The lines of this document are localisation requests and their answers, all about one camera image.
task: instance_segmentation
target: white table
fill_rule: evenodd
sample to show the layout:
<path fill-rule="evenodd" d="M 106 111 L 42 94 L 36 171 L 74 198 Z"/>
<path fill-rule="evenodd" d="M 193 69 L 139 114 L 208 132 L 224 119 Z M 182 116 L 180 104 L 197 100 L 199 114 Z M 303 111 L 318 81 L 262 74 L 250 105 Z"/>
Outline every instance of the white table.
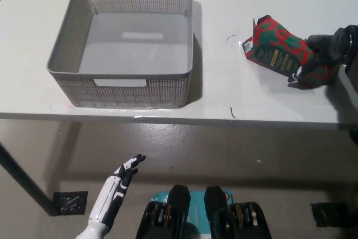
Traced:
<path fill-rule="evenodd" d="M 238 45 L 251 35 L 252 19 L 267 14 L 303 38 L 333 34 L 338 27 L 358 24 L 356 0 L 195 0 L 195 35 L 203 56 L 202 97 L 177 110 L 73 107 L 46 70 L 68 3 L 1 0 L 0 118 L 320 128 L 358 123 L 341 87 L 289 88 L 284 76 L 248 61 Z"/>

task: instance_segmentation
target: concrete floor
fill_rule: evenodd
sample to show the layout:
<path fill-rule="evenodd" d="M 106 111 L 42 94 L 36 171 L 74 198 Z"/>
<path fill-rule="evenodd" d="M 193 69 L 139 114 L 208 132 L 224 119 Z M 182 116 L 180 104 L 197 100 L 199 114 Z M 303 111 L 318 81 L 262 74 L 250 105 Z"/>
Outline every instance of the concrete floor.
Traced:
<path fill-rule="evenodd" d="M 150 196 L 187 184 L 256 201 L 273 238 L 358 238 L 315 226 L 310 203 L 356 206 L 358 147 L 343 131 L 0 120 L 0 141 L 51 196 L 88 190 L 86 215 L 49 217 L 0 167 L 0 238 L 73 238 L 107 176 L 129 157 L 147 160 L 107 238 L 134 238 Z"/>

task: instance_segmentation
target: red and green package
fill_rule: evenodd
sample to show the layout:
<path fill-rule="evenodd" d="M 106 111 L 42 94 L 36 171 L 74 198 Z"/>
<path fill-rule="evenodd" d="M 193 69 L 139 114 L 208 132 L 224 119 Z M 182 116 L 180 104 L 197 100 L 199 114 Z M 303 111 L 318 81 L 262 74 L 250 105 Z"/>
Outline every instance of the red and green package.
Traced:
<path fill-rule="evenodd" d="M 256 25 L 253 22 L 253 35 L 242 46 L 247 59 L 287 77 L 315 61 L 314 51 L 306 42 L 288 32 L 269 15 L 260 18 Z M 317 67 L 299 78 L 298 82 L 304 87 L 319 87 L 336 78 L 338 70 L 337 66 Z"/>

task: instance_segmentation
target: white robotic hand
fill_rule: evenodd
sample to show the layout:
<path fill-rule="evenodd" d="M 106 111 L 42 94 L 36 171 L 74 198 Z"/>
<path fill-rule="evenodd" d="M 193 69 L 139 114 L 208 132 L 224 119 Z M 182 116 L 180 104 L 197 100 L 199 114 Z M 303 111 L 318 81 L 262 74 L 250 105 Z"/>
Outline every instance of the white robotic hand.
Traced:
<path fill-rule="evenodd" d="M 109 233 L 132 177 L 138 172 L 135 167 L 144 160 L 145 155 L 139 154 L 107 178 L 89 215 L 88 226 L 78 239 L 103 239 Z"/>

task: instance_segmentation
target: gray mesh basket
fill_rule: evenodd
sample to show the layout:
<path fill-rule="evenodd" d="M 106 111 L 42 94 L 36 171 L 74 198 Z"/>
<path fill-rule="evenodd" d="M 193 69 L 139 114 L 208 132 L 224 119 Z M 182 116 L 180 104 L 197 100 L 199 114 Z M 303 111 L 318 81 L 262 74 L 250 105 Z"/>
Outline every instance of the gray mesh basket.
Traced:
<path fill-rule="evenodd" d="M 74 106 L 177 108 L 192 69 L 193 0 L 70 0 L 48 70 Z"/>

